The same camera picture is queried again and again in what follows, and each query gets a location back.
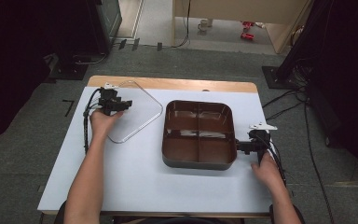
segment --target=forearm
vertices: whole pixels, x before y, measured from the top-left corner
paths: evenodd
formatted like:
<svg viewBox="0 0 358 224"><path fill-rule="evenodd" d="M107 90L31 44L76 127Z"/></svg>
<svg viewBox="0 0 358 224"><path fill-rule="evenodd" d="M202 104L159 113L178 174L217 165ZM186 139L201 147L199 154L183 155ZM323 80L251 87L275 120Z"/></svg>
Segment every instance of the forearm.
<svg viewBox="0 0 358 224"><path fill-rule="evenodd" d="M270 192L272 195L275 224L301 223L286 187L282 184L279 187L271 189Z"/></svg>
<svg viewBox="0 0 358 224"><path fill-rule="evenodd" d="M68 193L64 223L98 223L103 204L104 137L93 136Z"/></svg>

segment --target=black stand base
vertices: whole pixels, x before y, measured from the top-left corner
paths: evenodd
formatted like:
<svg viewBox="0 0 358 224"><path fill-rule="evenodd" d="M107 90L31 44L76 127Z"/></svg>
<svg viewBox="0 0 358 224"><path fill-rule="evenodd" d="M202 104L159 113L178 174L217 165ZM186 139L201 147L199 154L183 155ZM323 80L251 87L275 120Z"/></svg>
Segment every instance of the black stand base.
<svg viewBox="0 0 358 224"><path fill-rule="evenodd" d="M89 63L90 58L82 58L81 62ZM88 64L64 64L58 61L48 77L53 79L83 80L88 67Z"/></svg>
<svg viewBox="0 0 358 224"><path fill-rule="evenodd" d="M293 83L290 83L286 80L281 81L277 79L276 72L279 67L262 66L261 68L263 69L264 77L266 78L268 87L270 89L294 90L298 88L298 86Z"/></svg>

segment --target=hand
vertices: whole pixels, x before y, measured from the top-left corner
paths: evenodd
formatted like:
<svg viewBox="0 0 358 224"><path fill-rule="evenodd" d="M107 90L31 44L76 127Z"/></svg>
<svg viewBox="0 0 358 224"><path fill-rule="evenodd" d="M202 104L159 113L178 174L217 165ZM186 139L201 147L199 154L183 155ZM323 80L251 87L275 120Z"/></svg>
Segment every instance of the hand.
<svg viewBox="0 0 358 224"><path fill-rule="evenodd" d="M105 138L109 131L112 129L116 120L123 115L123 111L117 112L112 116L105 115L100 109L94 110L89 121L91 122L92 137L103 137Z"/></svg>
<svg viewBox="0 0 358 224"><path fill-rule="evenodd" d="M260 166L252 163L252 169L255 176L270 190L284 186L278 166L268 152L264 153Z"/></svg>

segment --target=brown plastic tray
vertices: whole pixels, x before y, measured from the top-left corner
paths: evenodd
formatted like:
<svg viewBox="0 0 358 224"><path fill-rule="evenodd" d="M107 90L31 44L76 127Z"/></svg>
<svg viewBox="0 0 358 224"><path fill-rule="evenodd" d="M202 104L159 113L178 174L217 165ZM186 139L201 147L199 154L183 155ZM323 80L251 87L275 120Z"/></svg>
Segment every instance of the brown plastic tray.
<svg viewBox="0 0 358 224"><path fill-rule="evenodd" d="M237 158L231 109L224 104L167 104L162 159L168 166L226 170Z"/></svg>

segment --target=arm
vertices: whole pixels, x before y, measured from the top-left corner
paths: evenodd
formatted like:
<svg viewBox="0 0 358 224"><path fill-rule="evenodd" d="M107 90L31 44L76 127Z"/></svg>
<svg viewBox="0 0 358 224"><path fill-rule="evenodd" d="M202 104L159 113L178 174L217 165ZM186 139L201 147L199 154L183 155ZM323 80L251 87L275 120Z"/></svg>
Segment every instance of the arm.
<svg viewBox="0 0 358 224"><path fill-rule="evenodd" d="M95 110L91 117L92 139L89 151L69 189L64 223L99 223L103 206L103 151L104 143L115 121L123 113L106 116Z"/></svg>
<svg viewBox="0 0 358 224"><path fill-rule="evenodd" d="M257 178L268 187L272 195L275 223L301 223L290 200L289 192L283 184L278 167L269 153L264 154L260 166L252 164L252 169Z"/></svg>

